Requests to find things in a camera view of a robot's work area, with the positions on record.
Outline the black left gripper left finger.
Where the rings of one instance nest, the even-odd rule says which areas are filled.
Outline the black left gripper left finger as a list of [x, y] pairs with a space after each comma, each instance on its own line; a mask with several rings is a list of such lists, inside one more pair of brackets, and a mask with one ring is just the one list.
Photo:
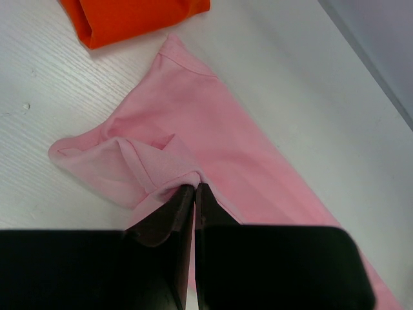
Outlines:
[[127, 230], [3, 229], [2, 309], [184, 309], [194, 189]]

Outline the pink t shirt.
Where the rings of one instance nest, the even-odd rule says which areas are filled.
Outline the pink t shirt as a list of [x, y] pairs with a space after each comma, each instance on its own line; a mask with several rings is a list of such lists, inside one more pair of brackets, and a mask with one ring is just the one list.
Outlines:
[[336, 220], [226, 86], [169, 36], [138, 86], [98, 127], [55, 142], [50, 159], [135, 219], [178, 185], [208, 183], [252, 223]]

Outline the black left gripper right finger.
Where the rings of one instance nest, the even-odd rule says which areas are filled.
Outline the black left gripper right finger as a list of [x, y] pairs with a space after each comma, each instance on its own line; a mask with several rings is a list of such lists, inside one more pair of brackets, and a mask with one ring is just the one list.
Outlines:
[[346, 231], [240, 224], [205, 183], [195, 203], [200, 309], [375, 308], [372, 285]]

